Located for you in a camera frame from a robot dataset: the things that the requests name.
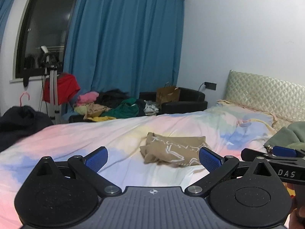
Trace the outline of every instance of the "red garment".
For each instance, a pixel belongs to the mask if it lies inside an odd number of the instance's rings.
[[[67,103],[80,91],[75,76],[63,73],[57,79],[58,104]],[[50,103],[50,79],[45,80],[43,100]]]

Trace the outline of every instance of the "black sofa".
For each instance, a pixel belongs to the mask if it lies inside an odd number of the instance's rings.
[[[184,114],[196,111],[203,111],[207,108],[205,94],[187,88],[180,88],[180,98],[178,102],[165,102],[161,105],[160,114]],[[156,92],[141,92],[139,98],[143,100],[156,101]]]

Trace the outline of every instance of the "bed sheet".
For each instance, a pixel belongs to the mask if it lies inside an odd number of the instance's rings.
[[[0,153],[0,228],[18,229],[21,222],[14,209],[14,197],[42,156],[66,161],[106,146],[109,158],[98,172],[120,186],[181,186],[185,189],[208,171],[203,166],[144,164],[139,146],[148,132],[164,136],[206,136],[206,143],[218,154],[240,158],[244,148],[263,148],[275,130],[270,116],[234,105],[218,103],[201,112],[165,114],[97,123],[72,123],[47,127]]]

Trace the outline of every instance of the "beige pillowcase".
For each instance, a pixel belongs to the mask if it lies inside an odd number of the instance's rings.
[[[198,165],[199,150],[208,147],[203,137],[164,137],[149,132],[146,145],[140,147],[145,163],[164,161],[183,166]]]

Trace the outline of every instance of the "black jacket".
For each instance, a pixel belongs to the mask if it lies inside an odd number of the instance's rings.
[[[11,107],[0,117],[0,152],[19,139],[53,125],[48,115],[29,106]]]

